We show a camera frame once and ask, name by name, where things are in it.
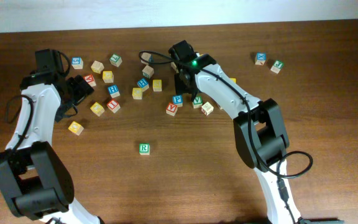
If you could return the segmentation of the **yellow S block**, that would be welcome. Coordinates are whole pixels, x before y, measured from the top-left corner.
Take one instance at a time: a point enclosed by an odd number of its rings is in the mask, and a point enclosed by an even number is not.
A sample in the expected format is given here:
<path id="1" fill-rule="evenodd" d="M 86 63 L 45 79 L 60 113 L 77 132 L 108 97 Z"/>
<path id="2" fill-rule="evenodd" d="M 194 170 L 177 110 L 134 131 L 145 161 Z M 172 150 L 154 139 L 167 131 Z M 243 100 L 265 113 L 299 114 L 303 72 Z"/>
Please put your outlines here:
<path id="1" fill-rule="evenodd" d="M 162 91 L 162 81 L 161 80 L 153 80 L 152 88 L 154 92 L 161 92 Z"/>

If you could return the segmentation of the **green R block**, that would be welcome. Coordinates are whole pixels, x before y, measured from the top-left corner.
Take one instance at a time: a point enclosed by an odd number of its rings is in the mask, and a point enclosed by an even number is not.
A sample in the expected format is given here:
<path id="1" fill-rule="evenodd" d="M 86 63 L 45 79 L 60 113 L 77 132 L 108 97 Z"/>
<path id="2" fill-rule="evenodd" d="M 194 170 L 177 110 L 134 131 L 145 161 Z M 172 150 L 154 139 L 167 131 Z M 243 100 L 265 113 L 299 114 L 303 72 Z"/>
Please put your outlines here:
<path id="1" fill-rule="evenodd" d="M 140 155 L 149 155 L 150 154 L 150 144 L 149 143 L 140 143 L 139 144 L 139 154 Z"/>

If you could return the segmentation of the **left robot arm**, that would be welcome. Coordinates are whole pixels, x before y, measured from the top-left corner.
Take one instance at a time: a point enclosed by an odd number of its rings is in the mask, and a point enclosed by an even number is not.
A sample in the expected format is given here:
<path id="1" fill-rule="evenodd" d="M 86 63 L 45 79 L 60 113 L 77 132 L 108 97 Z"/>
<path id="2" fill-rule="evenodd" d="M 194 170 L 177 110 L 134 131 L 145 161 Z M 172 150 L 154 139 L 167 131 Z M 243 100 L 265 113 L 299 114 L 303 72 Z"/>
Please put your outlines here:
<path id="1" fill-rule="evenodd" d="M 68 57 L 52 49 L 35 53 L 37 68 L 20 84 L 16 129 L 0 152 L 0 191 L 15 217 L 44 223 L 102 223 L 75 198 L 73 180 L 52 148 L 53 126 L 68 118 L 94 90 L 69 77 Z"/>

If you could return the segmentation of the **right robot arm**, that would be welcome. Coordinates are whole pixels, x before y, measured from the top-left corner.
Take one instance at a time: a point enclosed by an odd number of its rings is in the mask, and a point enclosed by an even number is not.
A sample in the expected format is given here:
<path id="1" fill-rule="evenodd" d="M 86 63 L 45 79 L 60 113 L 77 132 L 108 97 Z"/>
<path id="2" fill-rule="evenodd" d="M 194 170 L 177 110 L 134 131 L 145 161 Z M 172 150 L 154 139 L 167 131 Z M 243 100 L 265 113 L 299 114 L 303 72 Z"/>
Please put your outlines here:
<path id="1" fill-rule="evenodd" d="M 202 92 L 219 104 L 233 120 L 237 152 L 253 169 L 267 204 L 270 223 L 304 223 L 291 194 L 286 159 L 289 138 L 277 103 L 250 95 L 235 84 L 208 54 L 199 55 L 185 40 L 168 51 L 177 66 L 179 93 Z"/>

